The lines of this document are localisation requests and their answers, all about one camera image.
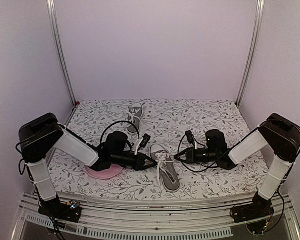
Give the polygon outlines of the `grey sneaker with red sole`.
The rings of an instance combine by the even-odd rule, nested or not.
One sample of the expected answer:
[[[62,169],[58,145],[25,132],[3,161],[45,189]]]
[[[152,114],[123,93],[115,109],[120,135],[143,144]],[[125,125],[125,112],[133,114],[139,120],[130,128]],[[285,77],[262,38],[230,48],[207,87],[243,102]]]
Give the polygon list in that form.
[[[131,134],[137,133],[137,131],[140,129],[140,124],[141,124],[141,118],[144,113],[144,108],[141,103],[136,102],[133,103],[129,108],[128,108],[128,121],[131,122],[134,126],[130,125],[127,128],[127,131]]]

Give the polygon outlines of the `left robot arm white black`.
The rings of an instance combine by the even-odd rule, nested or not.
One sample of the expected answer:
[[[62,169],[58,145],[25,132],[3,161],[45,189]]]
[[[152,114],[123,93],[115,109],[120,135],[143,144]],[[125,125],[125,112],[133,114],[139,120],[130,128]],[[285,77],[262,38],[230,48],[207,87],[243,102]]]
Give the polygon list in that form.
[[[24,170],[39,197],[38,213],[52,221],[62,220],[78,223],[82,208],[76,201],[62,203],[46,160],[51,151],[61,151],[95,172],[110,169],[112,165],[129,167],[135,171],[144,171],[157,166],[151,157],[140,152],[151,137],[138,135],[137,142],[131,144],[128,136],[121,131],[101,134],[100,143],[94,146],[62,125],[53,113],[47,113],[23,125],[18,132],[19,142],[16,150],[21,154]]]

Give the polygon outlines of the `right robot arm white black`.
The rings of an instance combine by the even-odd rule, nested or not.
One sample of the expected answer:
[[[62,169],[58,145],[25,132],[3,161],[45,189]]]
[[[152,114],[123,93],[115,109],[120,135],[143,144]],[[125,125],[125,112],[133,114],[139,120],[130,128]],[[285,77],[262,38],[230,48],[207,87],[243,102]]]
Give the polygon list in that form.
[[[183,164],[208,163],[209,168],[218,166],[229,171],[258,152],[272,157],[267,161],[266,176],[252,202],[234,206],[230,216],[235,223],[241,223],[274,214],[272,198],[280,193],[281,186],[300,155],[300,126],[273,113],[233,147],[228,147],[225,134],[217,129],[205,133],[206,147],[203,148],[198,147],[190,130],[185,132],[184,137],[191,147],[178,150],[174,156],[175,160]]]

